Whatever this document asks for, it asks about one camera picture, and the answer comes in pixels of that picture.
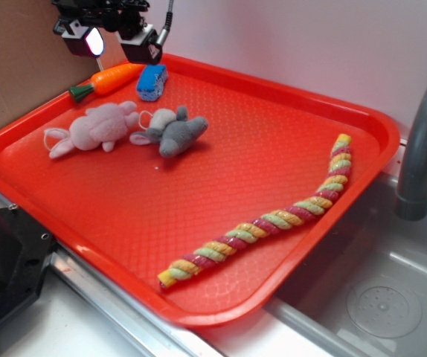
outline stuffed bunny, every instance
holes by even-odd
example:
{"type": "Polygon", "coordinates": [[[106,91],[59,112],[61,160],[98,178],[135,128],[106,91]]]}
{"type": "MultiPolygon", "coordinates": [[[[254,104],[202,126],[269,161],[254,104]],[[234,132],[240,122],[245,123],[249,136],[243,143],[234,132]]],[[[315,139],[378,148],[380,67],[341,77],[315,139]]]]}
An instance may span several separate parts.
{"type": "Polygon", "coordinates": [[[139,121],[139,114],[135,112],[137,106],[132,101],[121,104],[106,103],[97,108],[86,110],[86,116],[79,117],[69,130],[50,128],[45,130],[45,147],[50,150],[50,158],[59,158],[77,148],[91,150],[100,144],[103,150],[110,152],[115,147],[116,140],[125,136],[128,128],[139,121]],[[47,138],[60,139],[50,148],[47,138]]]}
{"type": "Polygon", "coordinates": [[[133,132],[129,140],[135,145],[159,144],[159,152],[172,158],[184,152],[208,128],[207,119],[196,117],[187,120],[187,108],[180,106],[177,114],[169,109],[158,109],[146,132],[133,132]]]}

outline gray plush mouse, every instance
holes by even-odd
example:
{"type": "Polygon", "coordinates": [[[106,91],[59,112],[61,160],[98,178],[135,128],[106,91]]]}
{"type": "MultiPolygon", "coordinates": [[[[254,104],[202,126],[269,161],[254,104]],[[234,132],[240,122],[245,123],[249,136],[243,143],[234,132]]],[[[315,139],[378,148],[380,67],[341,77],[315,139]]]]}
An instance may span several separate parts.
{"type": "Polygon", "coordinates": [[[133,132],[129,140],[135,145],[160,144],[161,155],[172,158],[187,150],[208,128],[204,117],[187,118],[185,106],[178,107],[177,114],[170,109],[158,109],[146,132],[133,132]]]}

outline orange carrot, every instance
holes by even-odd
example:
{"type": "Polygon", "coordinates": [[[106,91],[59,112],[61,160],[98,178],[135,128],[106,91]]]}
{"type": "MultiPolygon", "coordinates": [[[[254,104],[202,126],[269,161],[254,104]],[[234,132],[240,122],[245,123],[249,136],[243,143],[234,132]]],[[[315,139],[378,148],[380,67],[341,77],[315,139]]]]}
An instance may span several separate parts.
{"type": "Polygon", "coordinates": [[[136,78],[143,71],[144,67],[145,65],[125,63],[105,69],[104,71],[93,74],[89,84],[71,87],[69,93],[77,103],[93,92],[99,95],[108,94],[136,78]]]}

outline faucet spout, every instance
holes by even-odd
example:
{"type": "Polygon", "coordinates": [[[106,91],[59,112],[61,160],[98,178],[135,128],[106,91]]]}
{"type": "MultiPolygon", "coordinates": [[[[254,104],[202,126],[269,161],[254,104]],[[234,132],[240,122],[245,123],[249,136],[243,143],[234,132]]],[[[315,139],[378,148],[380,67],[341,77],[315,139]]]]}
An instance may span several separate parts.
{"type": "Polygon", "coordinates": [[[409,221],[427,214],[427,90],[412,125],[400,168],[395,213],[409,221]]]}

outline sink drain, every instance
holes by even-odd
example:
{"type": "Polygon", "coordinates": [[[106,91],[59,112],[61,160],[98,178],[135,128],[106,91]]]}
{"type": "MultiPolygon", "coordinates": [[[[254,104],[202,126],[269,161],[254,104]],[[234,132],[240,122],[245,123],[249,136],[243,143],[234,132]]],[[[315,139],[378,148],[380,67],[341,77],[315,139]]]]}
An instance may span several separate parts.
{"type": "Polygon", "coordinates": [[[381,338],[407,335],[422,317],[418,297],[389,278],[354,286],[347,297],[347,311],[359,329],[381,338]]]}

